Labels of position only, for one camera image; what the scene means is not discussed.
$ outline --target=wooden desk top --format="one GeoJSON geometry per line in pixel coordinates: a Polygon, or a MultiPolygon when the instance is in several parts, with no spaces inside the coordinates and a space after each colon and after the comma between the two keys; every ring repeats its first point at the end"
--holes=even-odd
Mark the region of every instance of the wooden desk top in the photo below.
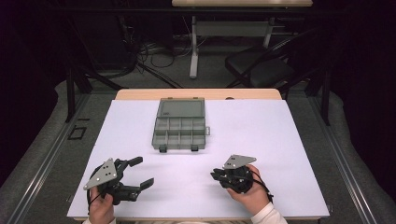
{"type": "Polygon", "coordinates": [[[311,7],[312,0],[172,0],[174,7],[311,7]]]}
{"type": "Polygon", "coordinates": [[[282,100],[275,89],[136,89],[120,90],[116,100],[159,100],[174,97],[204,97],[210,100],[234,99],[271,99],[282,100]]]}

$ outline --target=dark fabric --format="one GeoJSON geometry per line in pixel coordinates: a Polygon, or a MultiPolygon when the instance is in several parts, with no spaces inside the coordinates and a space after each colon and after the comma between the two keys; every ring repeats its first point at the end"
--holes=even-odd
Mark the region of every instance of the dark fabric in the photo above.
{"type": "Polygon", "coordinates": [[[26,3],[1,3],[0,16],[0,184],[50,117],[54,87],[64,80],[53,41],[26,3]]]}
{"type": "Polygon", "coordinates": [[[351,141],[378,184],[396,201],[396,8],[362,1],[348,25],[351,39],[332,71],[344,101],[351,141]]]}

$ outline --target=silver triangular plate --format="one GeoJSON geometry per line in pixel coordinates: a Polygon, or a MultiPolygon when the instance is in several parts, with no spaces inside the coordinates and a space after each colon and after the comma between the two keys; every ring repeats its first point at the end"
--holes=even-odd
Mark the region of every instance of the silver triangular plate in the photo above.
{"type": "Polygon", "coordinates": [[[116,166],[114,165],[113,159],[110,158],[93,175],[93,177],[84,186],[84,189],[87,190],[93,188],[115,178],[117,178],[116,166]]]}
{"type": "Polygon", "coordinates": [[[251,162],[254,162],[255,160],[256,158],[254,157],[231,155],[231,157],[224,163],[223,169],[236,169],[251,162]]]}

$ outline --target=gray storage box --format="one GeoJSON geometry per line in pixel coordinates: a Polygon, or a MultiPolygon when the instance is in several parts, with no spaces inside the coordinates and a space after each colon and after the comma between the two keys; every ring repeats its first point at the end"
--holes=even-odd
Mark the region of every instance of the gray storage box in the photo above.
{"type": "Polygon", "coordinates": [[[155,120],[152,145],[160,152],[167,149],[205,148],[205,100],[161,99],[155,120]]]}

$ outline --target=person's left hand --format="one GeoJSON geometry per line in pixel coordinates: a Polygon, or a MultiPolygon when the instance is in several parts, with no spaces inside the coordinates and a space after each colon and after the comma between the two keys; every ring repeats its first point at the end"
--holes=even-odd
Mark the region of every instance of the person's left hand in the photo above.
{"type": "Polygon", "coordinates": [[[102,198],[102,196],[98,196],[99,191],[97,187],[91,188],[90,191],[91,191],[91,202],[92,202],[90,205],[91,224],[108,224],[111,221],[113,221],[114,220],[113,196],[111,196],[110,194],[106,194],[105,198],[102,198]]]}

